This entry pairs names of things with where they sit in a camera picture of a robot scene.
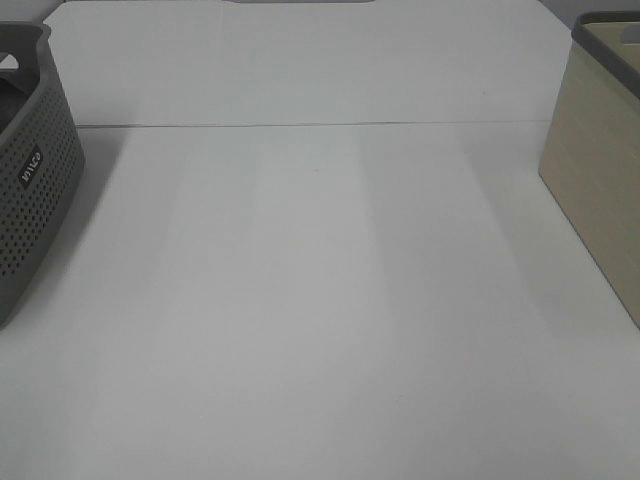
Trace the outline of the beige basket with grey rim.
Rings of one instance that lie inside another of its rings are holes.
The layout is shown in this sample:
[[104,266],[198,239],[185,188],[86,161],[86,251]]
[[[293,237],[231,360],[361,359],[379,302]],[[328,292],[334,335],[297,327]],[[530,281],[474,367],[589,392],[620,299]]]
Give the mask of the beige basket with grey rim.
[[639,320],[639,13],[592,11],[571,30],[538,173]]

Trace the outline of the grey perforated plastic basket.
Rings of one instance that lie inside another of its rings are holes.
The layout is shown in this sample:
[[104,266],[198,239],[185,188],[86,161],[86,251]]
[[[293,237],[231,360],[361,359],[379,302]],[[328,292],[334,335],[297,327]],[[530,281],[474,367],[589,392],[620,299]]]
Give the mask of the grey perforated plastic basket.
[[4,21],[1,52],[1,322],[45,259],[78,189],[85,154],[43,23]]

